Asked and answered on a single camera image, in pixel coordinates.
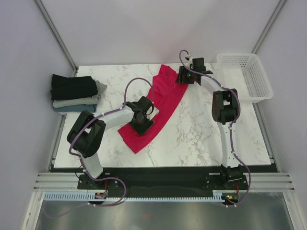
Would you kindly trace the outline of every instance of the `blue folded cloth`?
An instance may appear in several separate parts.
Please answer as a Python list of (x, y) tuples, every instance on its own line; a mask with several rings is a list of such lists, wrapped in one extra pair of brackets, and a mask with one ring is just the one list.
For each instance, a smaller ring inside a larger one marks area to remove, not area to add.
[(82, 112), (87, 110), (90, 113), (95, 113), (97, 109), (96, 104), (78, 104), (78, 105), (70, 105), (61, 108), (54, 108), (54, 111), (66, 113), (66, 112)]

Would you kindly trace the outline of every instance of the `red shirt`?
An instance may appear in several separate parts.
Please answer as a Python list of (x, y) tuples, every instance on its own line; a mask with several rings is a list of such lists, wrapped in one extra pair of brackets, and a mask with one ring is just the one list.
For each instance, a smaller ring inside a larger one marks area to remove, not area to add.
[[(123, 141), (134, 153), (138, 153), (158, 135), (181, 101), (188, 84), (175, 83), (177, 76), (178, 74), (169, 66), (161, 65), (159, 74), (153, 77), (153, 105), (159, 113), (154, 116), (154, 124), (143, 136), (139, 136), (128, 124), (118, 130)], [(152, 99), (151, 90), (146, 97)]]

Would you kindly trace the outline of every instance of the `white marble table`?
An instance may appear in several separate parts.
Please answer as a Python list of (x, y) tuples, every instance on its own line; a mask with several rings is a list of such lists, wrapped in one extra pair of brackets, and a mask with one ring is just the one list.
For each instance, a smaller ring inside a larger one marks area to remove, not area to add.
[[(179, 64), (168, 64), (178, 72)], [(108, 88), (97, 107), (98, 112), (118, 108), (123, 103), (124, 89), (135, 77), (152, 82), (160, 64), (81, 66), (77, 76), (91, 75)], [(217, 64), (206, 64), (217, 73)], [(142, 80), (133, 82), (128, 90), (128, 101), (138, 101), (147, 95), (149, 86)], [(104, 167), (154, 167), (154, 166), (215, 166), (222, 162), (222, 145), (217, 123), (211, 115), (212, 96), (198, 84), (188, 86), (180, 104), (157, 137), (138, 154), (134, 154), (122, 141), (115, 127), (104, 133), (99, 159)], [(236, 141), (238, 156), (248, 165), (268, 165), (270, 159), (264, 144), (252, 104), (241, 105), (237, 121)], [(78, 168), (77, 157), (68, 153), (66, 137), (79, 113), (66, 117), (55, 168)]]

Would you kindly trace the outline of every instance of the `white wall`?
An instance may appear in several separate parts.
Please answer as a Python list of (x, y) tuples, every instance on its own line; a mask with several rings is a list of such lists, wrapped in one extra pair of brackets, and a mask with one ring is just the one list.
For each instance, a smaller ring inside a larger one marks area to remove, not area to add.
[(77, 65), (251, 52), (278, 0), (43, 0)]
[(290, 0), (259, 50), (274, 97), (261, 103), (276, 160), (307, 214), (307, 1)]
[(59, 121), (51, 74), (72, 70), (31, 0), (1, 0), (0, 31), (0, 229), (18, 230)]

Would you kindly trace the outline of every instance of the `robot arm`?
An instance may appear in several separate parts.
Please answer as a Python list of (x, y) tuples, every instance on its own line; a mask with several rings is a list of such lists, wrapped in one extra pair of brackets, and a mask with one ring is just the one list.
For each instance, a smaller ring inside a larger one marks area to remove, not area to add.
[[(103, 172), (97, 151), (104, 132), (110, 128), (128, 123), (142, 136), (154, 124), (147, 117), (150, 115), (148, 112), (153, 112), (153, 106), (153, 103), (146, 97), (142, 97), (138, 102), (127, 102), (126, 106), (118, 109), (117, 112), (106, 112), (105, 115), (88, 127), (90, 128), (88, 133), (84, 131), (81, 134), (75, 142), (73, 149), (80, 153), (85, 168), (93, 178), (97, 178)], [(94, 115), (92, 113), (83, 111), (69, 132), (67, 141), (72, 143), (77, 134), (93, 119)]]
[(196, 74), (193, 71), (202, 74), (213, 74), (206, 70), (204, 58), (186, 57), (188, 67), (192, 70), (180, 66), (177, 83), (193, 84), (197, 82), (202, 87), (206, 88), (213, 96), (212, 116), (214, 121), (218, 123), (221, 133), (221, 142), (223, 150), (222, 159), (222, 180), (225, 182), (240, 180), (243, 178), (243, 173), (240, 168), (240, 162), (234, 156), (232, 149), (236, 152), (236, 124), (233, 121), (238, 115), (238, 104), (232, 92), (237, 94), (236, 89), (231, 91), (225, 90), (217, 81), (208, 76)]
[[(231, 140), (229, 135), (230, 123), (236, 116), (237, 102), (232, 97), (231, 92), (224, 91), (210, 78), (201, 76), (201, 86), (206, 88), (213, 96), (212, 115), (213, 119), (217, 122), (217, 125), (221, 134), (223, 158), (222, 165), (224, 167), (234, 168), (240, 165), (238, 160), (234, 157), (231, 148)], [(227, 113), (230, 110), (230, 117), (223, 120), (223, 112)], [(234, 150), (236, 151), (236, 124), (232, 124), (232, 143)]]

